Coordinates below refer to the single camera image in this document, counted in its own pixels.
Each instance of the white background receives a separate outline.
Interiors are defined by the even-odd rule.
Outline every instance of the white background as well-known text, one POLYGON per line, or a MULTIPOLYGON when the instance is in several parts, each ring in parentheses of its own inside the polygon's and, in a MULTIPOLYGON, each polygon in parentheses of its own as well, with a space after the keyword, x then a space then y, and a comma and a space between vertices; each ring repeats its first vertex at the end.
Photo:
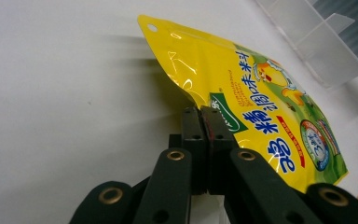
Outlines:
MULTIPOLYGON (((358 194, 358 78, 333 90, 305 68, 253 0, 0 0, 0 223, 68 223, 90 190, 151 174, 180 113, 137 24, 146 14, 262 52, 325 113, 358 194)), ((218 223, 195 197, 192 223, 218 223)))

